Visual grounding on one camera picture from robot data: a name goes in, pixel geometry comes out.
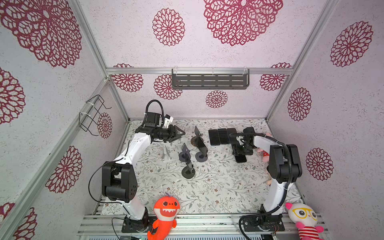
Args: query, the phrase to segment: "red striped shirt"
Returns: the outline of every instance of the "red striped shirt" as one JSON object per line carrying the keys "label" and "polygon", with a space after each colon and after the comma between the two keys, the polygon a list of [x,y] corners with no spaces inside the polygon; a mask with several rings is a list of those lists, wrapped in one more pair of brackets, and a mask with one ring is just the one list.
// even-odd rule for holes
{"label": "red striped shirt", "polygon": [[303,237],[310,237],[313,240],[318,240],[319,233],[314,227],[304,227],[303,229],[299,229],[299,237],[300,239]]}

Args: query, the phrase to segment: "white plush toy with glasses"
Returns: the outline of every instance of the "white plush toy with glasses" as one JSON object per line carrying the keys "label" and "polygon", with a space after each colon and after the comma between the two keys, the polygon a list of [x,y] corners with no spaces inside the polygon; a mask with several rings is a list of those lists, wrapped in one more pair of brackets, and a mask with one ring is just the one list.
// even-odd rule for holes
{"label": "white plush toy with glasses", "polygon": [[323,232],[324,228],[321,226],[315,227],[317,216],[310,206],[287,202],[285,207],[288,209],[289,218],[296,223],[296,227],[299,229],[301,240],[323,240],[319,238],[319,233]]}

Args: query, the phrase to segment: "table surface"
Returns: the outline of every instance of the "table surface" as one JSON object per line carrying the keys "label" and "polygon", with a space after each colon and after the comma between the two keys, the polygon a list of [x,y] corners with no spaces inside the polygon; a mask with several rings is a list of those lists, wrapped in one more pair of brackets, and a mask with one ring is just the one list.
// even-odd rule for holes
{"label": "table surface", "polygon": [[[124,148],[134,135],[135,129],[142,121],[131,121]],[[265,184],[268,176],[265,169],[268,164],[262,162],[262,153],[247,156],[247,162],[236,163],[232,155],[231,145],[211,146],[208,130],[219,128],[236,128],[242,132],[246,127],[254,127],[255,132],[266,133],[269,128],[262,119],[222,119],[222,120],[174,120],[174,125],[183,129],[185,141],[191,153],[191,160],[196,171],[192,179],[181,175],[186,166],[184,162],[175,161],[164,163],[162,154],[164,145],[170,152],[181,152],[181,144],[152,143],[134,165],[137,177],[137,196],[153,213],[156,201],[169,193],[180,202],[183,214],[229,214],[255,213],[268,195],[269,186]],[[197,147],[190,140],[198,127],[208,148],[208,160],[197,162],[195,154]],[[286,202],[303,202],[300,194],[293,185],[288,191]],[[124,214],[117,204],[105,204],[102,215]]]}

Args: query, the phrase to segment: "shark toy mouth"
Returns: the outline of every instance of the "shark toy mouth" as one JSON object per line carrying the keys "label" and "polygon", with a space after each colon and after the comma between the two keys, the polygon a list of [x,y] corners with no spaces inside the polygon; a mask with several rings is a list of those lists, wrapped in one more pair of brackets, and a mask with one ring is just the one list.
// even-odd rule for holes
{"label": "shark toy mouth", "polygon": [[160,209],[160,214],[164,217],[174,217],[176,213],[176,209]]}

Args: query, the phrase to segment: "red floral pattern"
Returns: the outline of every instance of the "red floral pattern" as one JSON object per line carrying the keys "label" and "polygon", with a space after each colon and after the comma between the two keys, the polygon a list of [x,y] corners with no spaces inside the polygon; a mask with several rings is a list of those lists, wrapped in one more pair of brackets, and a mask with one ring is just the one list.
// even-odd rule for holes
{"label": "red floral pattern", "polygon": [[183,90],[172,88],[172,76],[169,74],[158,76],[153,83],[153,87],[157,95],[168,100],[178,98],[183,92]]}
{"label": "red floral pattern", "polygon": [[45,186],[50,192],[63,193],[68,191],[79,179],[83,167],[82,161],[79,150],[70,146]]}
{"label": "red floral pattern", "polygon": [[[289,63],[278,63],[272,65],[272,68],[290,68]],[[263,74],[260,79],[260,86],[268,91],[279,89],[287,75],[284,74]]]}
{"label": "red floral pattern", "polygon": [[210,92],[205,98],[206,104],[211,108],[220,108],[226,104],[227,100],[227,94],[220,90]]}
{"label": "red floral pattern", "polygon": [[372,41],[372,26],[355,22],[337,36],[331,49],[331,61],[338,67],[348,66],[361,58]]}
{"label": "red floral pattern", "polygon": [[221,43],[244,45],[276,20],[283,0],[204,0],[207,28]]}
{"label": "red floral pattern", "polygon": [[178,44],[184,37],[184,22],[180,14],[173,9],[163,8],[152,21],[156,38],[166,46]]}
{"label": "red floral pattern", "polygon": [[[119,63],[113,67],[133,68],[125,63]],[[114,74],[111,77],[116,86],[127,92],[136,92],[143,87],[143,78],[141,74]]]}
{"label": "red floral pattern", "polygon": [[288,101],[289,116],[295,121],[303,120],[310,112],[311,103],[311,95],[307,89],[294,90]]}
{"label": "red floral pattern", "polygon": [[37,214],[35,213],[35,208],[31,207],[29,213],[24,217],[22,224],[17,228],[13,236],[14,240],[23,239],[31,240],[35,235],[35,229],[37,226]]}
{"label": "red floral pattern", "polygon": [[112,132],[112,119],[108,113],[102,113],[97,120],[97,130],[102,138],[108,138]]}
{"label": "red floral pattern", "polygon": [[19,81],[0,68],[0,125],[18,118],[24,106],[25,95]]}
{"label": "red floral pattern", "polygon": [[327,180],[333,173],[331,156],[323,149],[312,149],[307,155],[306,163],[308,171],[317,180]]}
{"label": "red floral pattern", "polygon": [[5,219],[14,205],[15,203],[7,202],[6,204],[0,206],[0,223]]}
{"label": "red floral pattern", "polygon": [[80,29],[66,0],[0,0],[0,17],[38,60],[66,68],[79,58]]}

